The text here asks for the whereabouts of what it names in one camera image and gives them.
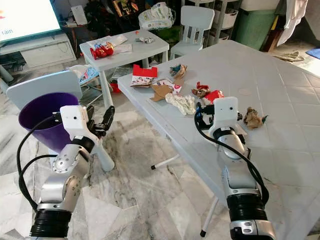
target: white plastic table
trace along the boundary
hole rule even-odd
[[[158,77],[179,63],[187,65],[182,95],[200,81],[237,97],[242,114],[252,106],[269,115],[261,128],[244,127],[246,143],[270,193],[266,213],[277,239],[304,239],[320,217],[320,79],[230,40],[158,65]],[[194,116],[153,102],[153,90],[130,87],[131,78],[118,79],[120,90],[226,203],[217,149],[197,132]]]
[[[80,49],[84,55],[86,63],[91,64],[98,72],[101,82],[104,107],[107,109],[113,105],[105,71],[122,65],[130,64],[142,60],[144,68],[149,67],[148,57],[162,53],[162,62],[168,61],[169,44],[147,30],[130,31],[123,33],[128,39],[123,44],[132,44],[132,53],[119,53],[105,58],[94,60],[88,43],[80,44]],[[136,42],[136,38],[151,37],[154,42],[145,44]]]

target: purple trash bin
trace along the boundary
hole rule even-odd
[[[67,92],[53,92],[39,96],[29,102],[19,114],[19,123],[30,131],[37,123],[59,112],[66,105],[79,105],[78,99]],[[60,153],[66,144],[71,143],[69,134],[62,123],[54,120],[44,123],[33,132],[33,136],[56,153]]]

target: white cabinet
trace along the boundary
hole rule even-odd
[[[72,60],[72,48],[67,41],[21,51],[21,55],[29,68],[53,64],[64,60]]]
[[[20,52],[26,64],[22,71],[12,75],[76,60],[69,38],[65,33],[46,36],[0,48],[0,55]]]

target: tv screen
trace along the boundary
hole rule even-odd
[[[59,29],[50,0],[0,0],[0,42]]]

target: mat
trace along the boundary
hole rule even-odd
[[[320,59],[320,47],[311,49],[311,50],[309,50],[309,51],[306,51],[305,53],[306,53],[306,54],[309,54],[309,55],[312,56],[312,57],[315,57],[315,58],[317,58],[317,59]]]

